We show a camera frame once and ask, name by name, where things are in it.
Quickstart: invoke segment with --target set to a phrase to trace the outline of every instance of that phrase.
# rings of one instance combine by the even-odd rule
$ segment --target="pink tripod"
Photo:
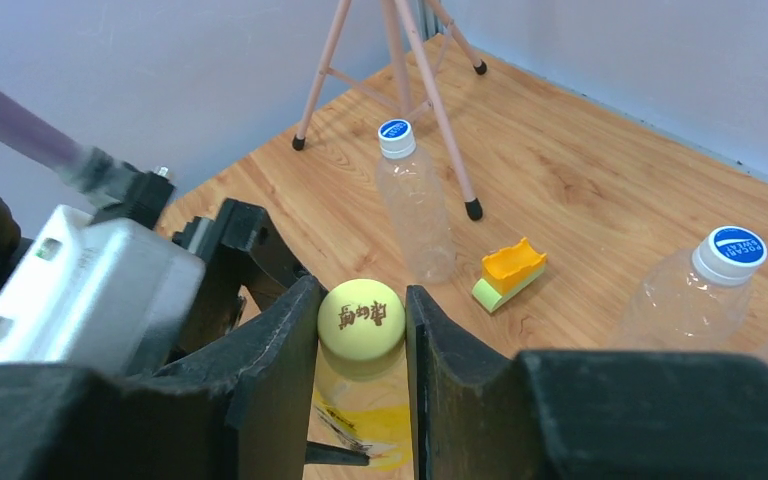
[[[316,106],[316,102],[319,100],[319,94],[322,91],[322,84],[325,83],[326,75],[333,75],[366,93],[385,106],[394,108],[402,118],[408,121],[413,121],[420,114],[431,109],[437,117],[437,124],[440,127],[440,132],[443,134],[443,141],[446,143],[449,156],[452,158],[452,166],[454,167],[455,175],[458,177],[458,183],[460,183],[461,186],[461,193],[463,194],[464,203],[466,204],[467,215],[472,220],[479,220],[484,215],[484,212],[481,208],[481,203],[478,201],[478,198],[475,196],[475,192],[472,189],[472,182],[464,167],[463,157],[461,157],[460,149],[455,141],[455,135],[452,133],[452,125],[449,123],[449,117],[446,115],[446,110],[443,108],[443,99],[440,98],[440,91],[437,89],[434,77],[437,75],[437,70],[440,68],[440,63],[443,61],[443,55],[452,38],[455,39],[455,42],[461,47],[461,50],[463,50],[469,58],[469,61],[472,62],[472,67],[477,74],[484,75],[487,72],[487,64],[475,53],[469,45],[469,42],[466,41],[463,33],[461,33],[460,29],[455,25],[455,21],[449,16],[440,2],[438,0],[424,1],[431,7],[431,10],[434,11],[434,14],[437,15],[446,27],[446,37],[443,42],[443,48],[440,49],[437,62],[433,67],[428,62],[428,57],[425,55],[422,38],[419,36],[419,30],[417,29],[416,21],[413,18],[411,6],[408,3],[409,0],[381,0],[381,7],[384,10],[384,23],[387,27],[387,43],[390,49],[393,76],[396,79],[398,87],[399,101],[396,103],[381,93],[376,92],[331,67],[331,59],[334,57],[334,50],[337,48],[337,41],[340,38],[340,32],[343,30],[343,24],[346,21],[346,15],[349,12],[349,6],[352,3],[352,0],[340,0],[340,4],[337,6],[337,13],[334,15],[334,21],[331,24],[331,30],[328,33],[328,40],[325,42],[325,49],[322,51],[322,57],[319,60],[319,68],[313,79],[313,86],[310,89],[310,95],[308,96],[307,104],[305,105],[302,120],[299,122],[295,137],[293,137],[293,148],[296,150],[302,150],[304,148],[305,133],[307,132],[307,127],[310,125],[310,118],[313,115],[313,109]],[[420,75],[422,76],[422,83],[425,85],[427,94],[425,101],[421,102],[417,107],[414,107],[411,102],[407,62],[405,61],[404,48],[402,47],[402,37],[399,34],[400,18],[402,26],[407,32],[408,41],[414,52],[416,64],[419,68]]]

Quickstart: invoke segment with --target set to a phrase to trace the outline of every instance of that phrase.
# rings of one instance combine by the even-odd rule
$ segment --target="wooden table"
[[[434,58],[438,36],[426,45]],[[432,115],[415,124],[418,142],[444,179],[458,248],[458,272],[428,287],[454,320],[511,356],[526,348],[598,348],[647,269],[713,228],[738,224],[768,244],[768,185],[611,113],[578,95],[484,56],[475,75],[456,48],[438,84],[485,217],[467,219]],[[422,84],[411,61],[417,100]],[[366,83],[395,98],[389,68]],[[307,146],[292,129],[228,167],[167,209],[171,234],[196,215],[213,216],[226,197],[266,207],[282,236],[328,288],[357,277],[404,295],[402,263],[374,185],[377,127],[393,114],[349,91],[318,110]],[[493,315],[470,290],[481,257],[528,237],[548,252],[546,273]],[[746,325],[729,348],[768,340],[768,260],[756,275]],[[312,422],[312,438],[322,437]],[[413,478],[342,467],[307,467],[305,478]]]

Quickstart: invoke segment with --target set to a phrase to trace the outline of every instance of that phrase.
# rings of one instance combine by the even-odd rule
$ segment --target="wall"
[[[0,89],[81,143],[187,191],[298,122],[337,2],[0,0]],[[335,66],[388,61],[379,2],[354,2]],[[321,102],[345,90],[330,78]],[[26,236],[89,206],[0,144],[0,195]]]
[[[768,181],[768,0],[444,4],[476,47]]]

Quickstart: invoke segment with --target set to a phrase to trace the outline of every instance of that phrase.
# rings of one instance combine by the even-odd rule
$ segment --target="blue and white bottle cap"
[[[378,143],[385,158],[398,160],[416,150],[413,128],[407,120],[396,118],[385,122],[378,129]]]
[[[767,245],[751,230],[726,226],[711,232],[693,252],[693,266],[711,283],[736,287],[767,259]]]

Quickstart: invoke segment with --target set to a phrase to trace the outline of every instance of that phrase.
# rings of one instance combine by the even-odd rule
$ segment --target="purple pole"
[[[89,149],[52,127],[0,91],[0,142],[61,172],[86,162]]]

